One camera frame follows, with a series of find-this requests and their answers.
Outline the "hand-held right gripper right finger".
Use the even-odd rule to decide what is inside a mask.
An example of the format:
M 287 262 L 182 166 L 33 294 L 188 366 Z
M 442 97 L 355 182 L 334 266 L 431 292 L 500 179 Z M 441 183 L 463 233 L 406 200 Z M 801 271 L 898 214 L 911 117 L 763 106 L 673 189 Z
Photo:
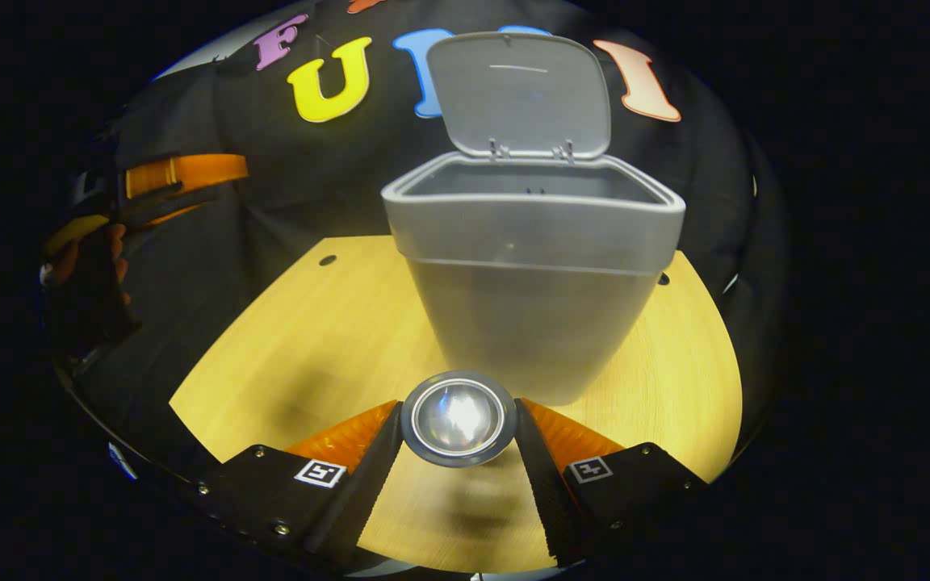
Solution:
M 708 486 L 654 442 L 620 445 L 532 400 L 514 404 L 514 440 L 559 566 L 649 544 Z

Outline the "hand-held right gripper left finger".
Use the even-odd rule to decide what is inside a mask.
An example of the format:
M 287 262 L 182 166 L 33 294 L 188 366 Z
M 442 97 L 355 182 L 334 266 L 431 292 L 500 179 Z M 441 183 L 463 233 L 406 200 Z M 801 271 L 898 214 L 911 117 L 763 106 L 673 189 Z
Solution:
M 195 481 L 195 506 L 277 558 L 348 566 L 402 445 L 391 400 L 288 446 L 251 445 Z

